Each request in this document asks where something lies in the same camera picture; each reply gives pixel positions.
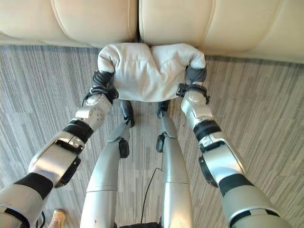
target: gray carpet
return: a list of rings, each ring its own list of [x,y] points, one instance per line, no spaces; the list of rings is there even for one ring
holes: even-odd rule
[[[91,85],[98,49],[67,47],[0,47],[0,188],[27,173],[36,152],[63,129]],[[243,156],[247,177],[270,198],[294,228],[304,226],[303,107],[304,67],[299,64],[207,57],[206,87],[210,107],[222,130]],[[201,173],[200,151],[180,110],[181,99],[170,105],[190,176],[196,228],[227,227],[220,192]],[[161,154],[157,104],[133,102],[136,125],[131,129],[130,156],[119,169],[116,222],[140,221],[144,193]],[[70,183],[54,190],[45,214],[67,211],[64,227],[79,226],[85,190],[107,135],[123,119],[118,101],[102,128],[89,140]],[[156,173],[144,221],[161,215],[162,175]]]

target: black cable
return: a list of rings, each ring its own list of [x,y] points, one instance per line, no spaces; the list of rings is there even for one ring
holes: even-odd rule
[[[41,212],[41,216],[42,216],[42,223],[41,223],[41,226],[39,228],[43,228],[43,226],[44,226],[44,224],[46,222],[46,217],[45,217],[45,215],[44,215],[43,212]]]
[[[145,205],[145,203],[146,203],[146,198],[147,198],[148,190],[149,190],[149,188],[150,188],[150,185],[151,185],[151,182],[152,182],[152,180],[153,180],[153,177],[154,177],[154,175],[155,175],[156,170],[162,171],[162,169],[160,169],[160,168],[155,168],[155,170],[154,170],[154,172],[153,172],[153,175],[152,175],[152,177],[151,177],[151,180],[150,180],[150,183],[149,183],[149,185],[148,185],[146,194],[145,194],[145,196],[144,196],[143,204],[142,204],[142,218],[141,218],[141,223],[143,223],[143,220],[142,220],[142,219],[143,219],[143,210],[144,210],[144,205]]]
[[[43,228],[44,224],[46,223],[46,217],[43,212],[41,212],[41,221],[42,222],[39,228]]]

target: robotic arm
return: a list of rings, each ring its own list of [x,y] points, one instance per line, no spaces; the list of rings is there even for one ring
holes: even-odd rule
[[[227,136],[214,121],[207,106],[209,97],[197,70],[189,68],[190,85],[179,86],[177,95],[183,96],[181,109],[199,142],[202,156],[199,164],[206,181],[222,194],[222,207],[231,228],[289,228],[265,194],[245,177],[241,157],[229,143]]]
[[[49,193],[66,185],[80,164],[79,154],[104,122],[118,93],[107,72],[95,71],[93,87],[75,118],[30,162],[28,174],[0,191],[0,222],[6,228],[35,225]]]

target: cream leather sofa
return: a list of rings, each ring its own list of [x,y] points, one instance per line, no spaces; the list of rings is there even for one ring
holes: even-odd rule
[[[102,48],[140,37],[304,63],[303,23],[304,0],[0,0],[0,45]]]

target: white fabric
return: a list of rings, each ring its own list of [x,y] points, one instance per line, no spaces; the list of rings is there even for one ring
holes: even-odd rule
[[[187,44],[108,45],[98,55],[99,71],[114,72],[114,86],[123,100],[158,102],[174,99],[185,82],[186,66],[205,68],[204,54]]]

